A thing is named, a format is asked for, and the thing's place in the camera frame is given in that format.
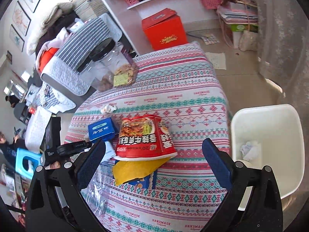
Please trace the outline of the striped grey cushion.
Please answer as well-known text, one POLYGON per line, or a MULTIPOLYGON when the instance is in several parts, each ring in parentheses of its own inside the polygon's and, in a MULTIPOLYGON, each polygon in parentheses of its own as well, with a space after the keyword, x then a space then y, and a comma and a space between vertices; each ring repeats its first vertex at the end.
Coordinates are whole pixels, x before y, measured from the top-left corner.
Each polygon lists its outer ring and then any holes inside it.
POLYGON ((92 19, 73 34, 55 56, 75 69, 98 44, 110 37, 110 30, 103 19, 92 19))

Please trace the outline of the grey sofa with quilt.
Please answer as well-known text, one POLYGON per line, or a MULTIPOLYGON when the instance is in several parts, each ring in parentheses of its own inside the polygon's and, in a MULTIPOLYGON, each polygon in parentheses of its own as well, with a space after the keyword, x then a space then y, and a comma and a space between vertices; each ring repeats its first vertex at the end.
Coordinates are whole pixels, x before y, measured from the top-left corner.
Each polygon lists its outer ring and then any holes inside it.
POLYGON ((91 78, 78 71, 89 53, 103 40, 112 38, 119 41, 123 33, 107 13, 84 23, 77 32, 69 33, 62 28, 59 34, 41 47, 36 67, 44 52, 57 51, 39 71, 42 86, 37 93, 35 104, 54 114, 75 112, 94 92, 91 78))

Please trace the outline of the red instant noodle cup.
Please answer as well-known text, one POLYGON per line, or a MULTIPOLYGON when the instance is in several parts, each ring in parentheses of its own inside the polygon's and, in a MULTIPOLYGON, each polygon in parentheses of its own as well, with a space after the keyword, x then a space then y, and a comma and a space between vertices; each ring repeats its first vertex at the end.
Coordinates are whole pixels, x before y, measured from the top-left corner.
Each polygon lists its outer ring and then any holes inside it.
POLYGON ((164 120, 155 115, 124 118, 115 152, 118 161, 152 161, 177 156, 164 120))

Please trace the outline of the light blue plastic stool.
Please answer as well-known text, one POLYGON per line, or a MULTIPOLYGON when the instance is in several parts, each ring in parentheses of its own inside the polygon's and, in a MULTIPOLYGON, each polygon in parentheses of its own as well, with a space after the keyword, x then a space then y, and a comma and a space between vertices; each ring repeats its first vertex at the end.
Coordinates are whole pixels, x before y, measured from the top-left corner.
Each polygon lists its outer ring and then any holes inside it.
POLYGON ((27 179, 32 179, 34 170, 41 165, 41 154, 18 148, 16 152, 15 171, 27 179))

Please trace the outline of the stack of papers and books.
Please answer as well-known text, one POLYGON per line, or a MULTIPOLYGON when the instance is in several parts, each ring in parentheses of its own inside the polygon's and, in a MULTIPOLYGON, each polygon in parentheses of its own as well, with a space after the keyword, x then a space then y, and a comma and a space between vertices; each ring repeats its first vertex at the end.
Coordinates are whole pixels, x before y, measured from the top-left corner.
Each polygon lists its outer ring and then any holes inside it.
POLYGON ((222 0, 217 8, 225 43, 240 51, 258 49, 258 8, 252 0, 222 0))

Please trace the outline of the plastic jar with yellow label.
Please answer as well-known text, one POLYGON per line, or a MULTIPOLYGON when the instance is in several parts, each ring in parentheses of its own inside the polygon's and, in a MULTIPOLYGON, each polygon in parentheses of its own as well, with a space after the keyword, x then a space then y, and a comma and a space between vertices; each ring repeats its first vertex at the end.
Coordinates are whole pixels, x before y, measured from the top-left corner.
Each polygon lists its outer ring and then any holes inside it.
POLYGON ((89 57, 93 61, 102 60, 108 65, 114 65, 114 87, 129 86, 135 83, 138 67, 122 43, 107 38, 90 52, 89 57))

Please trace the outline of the dark blue cardboard box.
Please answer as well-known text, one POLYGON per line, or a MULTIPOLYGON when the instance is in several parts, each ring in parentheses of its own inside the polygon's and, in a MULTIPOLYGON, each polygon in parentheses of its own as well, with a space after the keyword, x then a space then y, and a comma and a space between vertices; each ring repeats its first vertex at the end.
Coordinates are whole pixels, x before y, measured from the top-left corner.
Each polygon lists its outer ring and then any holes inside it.
POLYGON ((88 136, 90 141, 101 139, 103 141, 113 140, 119 134, 119 125, 111 117, 101 119, 88 125, 88 136))

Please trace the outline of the white trash bin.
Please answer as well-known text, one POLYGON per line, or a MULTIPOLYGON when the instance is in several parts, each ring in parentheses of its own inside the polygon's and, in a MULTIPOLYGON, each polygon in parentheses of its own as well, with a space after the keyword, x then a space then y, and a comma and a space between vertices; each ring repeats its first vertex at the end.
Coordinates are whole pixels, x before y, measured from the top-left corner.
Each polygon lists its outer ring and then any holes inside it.
POLYGON ((304 137, 300 117, 289 104, 244 108, 234 115, 230 126, 232 159, 246 166, 272 168, 282 199, 300 186, 305 170, 304 137), (243 158, 247 142, 261 148, 252 161, 243 158))

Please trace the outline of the light blue carton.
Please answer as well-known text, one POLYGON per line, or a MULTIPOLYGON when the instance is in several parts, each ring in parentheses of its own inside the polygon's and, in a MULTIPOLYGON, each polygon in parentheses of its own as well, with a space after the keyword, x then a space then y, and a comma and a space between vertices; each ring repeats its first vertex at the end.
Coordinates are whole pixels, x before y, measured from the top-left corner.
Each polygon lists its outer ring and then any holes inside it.
POLYGON ((97 146, 96 156, 101 162, 108 161, 116 156, 112 143, 110 141, 100 140, 97 146))

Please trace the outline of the yellow snack bag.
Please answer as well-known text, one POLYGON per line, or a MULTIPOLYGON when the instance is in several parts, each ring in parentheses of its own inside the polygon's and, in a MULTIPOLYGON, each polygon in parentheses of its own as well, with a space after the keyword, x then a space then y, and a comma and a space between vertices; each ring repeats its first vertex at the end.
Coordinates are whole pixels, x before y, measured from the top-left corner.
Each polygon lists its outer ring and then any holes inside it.
POLYGON ((170 159, 166 157, 149 161, 119 161, 112 168, 115 185, 119 186, 131 180, 147 177, 170 159))

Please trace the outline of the white tissue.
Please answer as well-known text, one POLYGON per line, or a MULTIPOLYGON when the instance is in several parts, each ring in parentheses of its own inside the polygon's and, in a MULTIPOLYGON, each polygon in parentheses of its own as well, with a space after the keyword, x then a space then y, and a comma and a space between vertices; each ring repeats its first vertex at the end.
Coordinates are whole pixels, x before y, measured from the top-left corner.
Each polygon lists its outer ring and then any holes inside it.
POLYGON ((111 114, 117 110, 117 106, 111 105, 111 104, 106 104, 104 105, 101 109, 100 112, 102 114, 111 114))

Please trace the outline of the plastic jar with dark snacks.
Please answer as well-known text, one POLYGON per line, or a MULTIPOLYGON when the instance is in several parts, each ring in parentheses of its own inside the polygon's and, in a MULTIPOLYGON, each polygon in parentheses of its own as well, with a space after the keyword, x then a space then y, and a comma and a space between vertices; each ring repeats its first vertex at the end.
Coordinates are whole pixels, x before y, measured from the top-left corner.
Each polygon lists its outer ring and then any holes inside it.
POLYGON ((76 71, 85 83, 89 83, 97 91, 104 92, 113 88, 113 68, 113 64, 108 65, 102 60, 93 61, 87 57, 76 71))

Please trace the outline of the paper sheet on floor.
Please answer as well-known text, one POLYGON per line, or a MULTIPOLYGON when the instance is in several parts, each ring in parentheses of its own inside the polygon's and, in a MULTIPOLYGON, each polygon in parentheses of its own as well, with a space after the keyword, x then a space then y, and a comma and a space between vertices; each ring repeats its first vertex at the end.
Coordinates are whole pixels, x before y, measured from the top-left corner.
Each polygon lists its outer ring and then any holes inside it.
POLYGON ((214 69, 226 70, 226 57, 224 53, 205 53, 206 58, 212 63, 214 69))

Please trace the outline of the pink plastic basket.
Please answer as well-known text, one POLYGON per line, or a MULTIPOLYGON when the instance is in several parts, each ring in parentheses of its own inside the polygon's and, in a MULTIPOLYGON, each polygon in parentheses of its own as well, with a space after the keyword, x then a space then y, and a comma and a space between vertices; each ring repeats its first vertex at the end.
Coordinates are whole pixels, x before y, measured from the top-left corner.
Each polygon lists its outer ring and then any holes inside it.
POLYGON ((206 9, 217 9, 223 0, 201 0, 202 5, 206 9))

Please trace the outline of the clear plastic bottle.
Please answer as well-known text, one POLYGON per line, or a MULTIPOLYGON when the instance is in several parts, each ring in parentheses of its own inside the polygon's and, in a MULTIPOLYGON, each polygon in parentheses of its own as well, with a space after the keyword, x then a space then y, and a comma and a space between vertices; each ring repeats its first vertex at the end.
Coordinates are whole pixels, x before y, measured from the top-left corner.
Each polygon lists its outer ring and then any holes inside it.
POLYGON ((113 181, 112 167, 114 164, 115 161, 113 159, 101 162, 87 188, 81 190, 82 197, 84 197, 91 211, 100 222, 102 222, 108 207, 108 196, 113 181))

